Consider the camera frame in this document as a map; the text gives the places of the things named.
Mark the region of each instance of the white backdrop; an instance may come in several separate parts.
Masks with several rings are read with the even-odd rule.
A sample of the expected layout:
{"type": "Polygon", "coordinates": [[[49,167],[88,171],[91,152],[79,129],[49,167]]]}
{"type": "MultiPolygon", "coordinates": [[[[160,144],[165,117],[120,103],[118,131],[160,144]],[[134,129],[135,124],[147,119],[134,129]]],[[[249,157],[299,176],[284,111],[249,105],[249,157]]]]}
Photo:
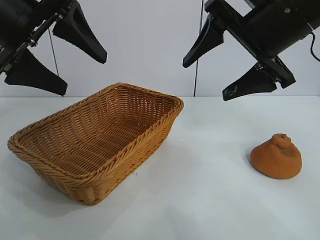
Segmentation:
{"type": "MultiPolygon", "coordinates": [[[[67,96],[86,97],[117,82],[126,82],[177,96],[194,93],[196,64],[182,60],[199,35],[202,0],[79,0],[99,41],[108,52],[102,65],[78,48],[53,36],[60,76],[67,96]]],[[[250,11],[244,0],[228,0],[242,15],[250,11]]],[[[320,55],[320,29],[315,52],[320,55]]],[[[311,37],[296,43],[280,57],[297,83],[271,95],[320,95],[320,64],[310,54],[311,37]]],[[[56,72],[48,33],[31,51],[56,72]]],[[[199,60],[197,96],[221,96],[222,90],[248,71],[256,60],[225,33],[225,43],[199,60]]],[[[0,76],[0,97],[51,97],[46,91],[8,86],[0,76]]]]}

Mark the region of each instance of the black cable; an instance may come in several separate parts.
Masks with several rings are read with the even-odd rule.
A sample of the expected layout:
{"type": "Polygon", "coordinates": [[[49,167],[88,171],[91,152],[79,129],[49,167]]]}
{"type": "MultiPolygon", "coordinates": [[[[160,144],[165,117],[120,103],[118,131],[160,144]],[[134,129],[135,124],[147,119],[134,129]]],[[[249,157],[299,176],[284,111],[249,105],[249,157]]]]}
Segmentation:
{"type": "Polygon", "coordinates": [[[316,42],[316,35],[311,32],[310,33],[312,36],[313,36],[313,40],[312,40],[312,43],[311,43],[311,55],[320,62],[320,58],[316,56],[315,52],[314,52],[314,45],[315,45],[315,42],[316,42]]]}

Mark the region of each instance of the rectangular basket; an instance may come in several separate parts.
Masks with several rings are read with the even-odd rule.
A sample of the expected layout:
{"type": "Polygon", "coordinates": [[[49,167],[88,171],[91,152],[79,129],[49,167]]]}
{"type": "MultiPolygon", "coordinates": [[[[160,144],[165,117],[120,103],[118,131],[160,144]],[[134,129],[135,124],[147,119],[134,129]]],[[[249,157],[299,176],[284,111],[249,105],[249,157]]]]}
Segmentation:
{"type": "Polygon", "coordinates": [[[18,131],[8,148],[92,206],[160,147],[183,107],[178,97],[117,83],[18,131]]]}

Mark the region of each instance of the white tabletop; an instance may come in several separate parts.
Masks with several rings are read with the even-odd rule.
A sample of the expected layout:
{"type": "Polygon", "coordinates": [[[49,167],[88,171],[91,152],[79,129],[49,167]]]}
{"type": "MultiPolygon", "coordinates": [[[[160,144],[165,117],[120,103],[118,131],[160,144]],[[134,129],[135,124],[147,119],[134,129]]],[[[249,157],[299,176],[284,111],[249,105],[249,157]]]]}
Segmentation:
{"type": "Polygon", "coordinates": [[[319,240],[320,97],[183,98],[160,149],[107,199],[80,205],[7,149],[17,130],[82,98],[0,98],[3,240],[319,240]],[[250,151],[275,133],[303,157],[268,178],[250,151]]]}

